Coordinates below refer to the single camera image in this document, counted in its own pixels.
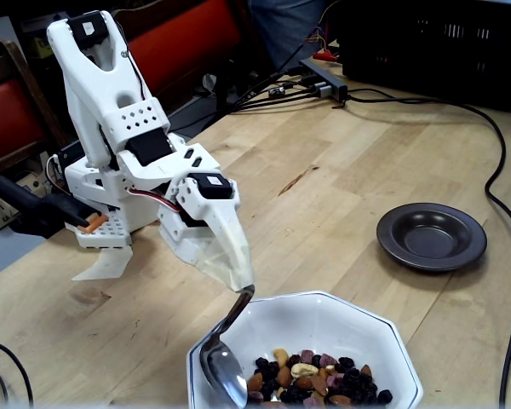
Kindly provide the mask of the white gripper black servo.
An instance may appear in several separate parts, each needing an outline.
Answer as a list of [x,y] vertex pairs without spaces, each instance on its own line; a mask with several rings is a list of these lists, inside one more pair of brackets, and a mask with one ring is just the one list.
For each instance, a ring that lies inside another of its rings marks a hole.
[[176,256],[230,290],[254,284],[237,209],[234,180],[220,172],[183,172],[170,181],[158,213],[160,233]]

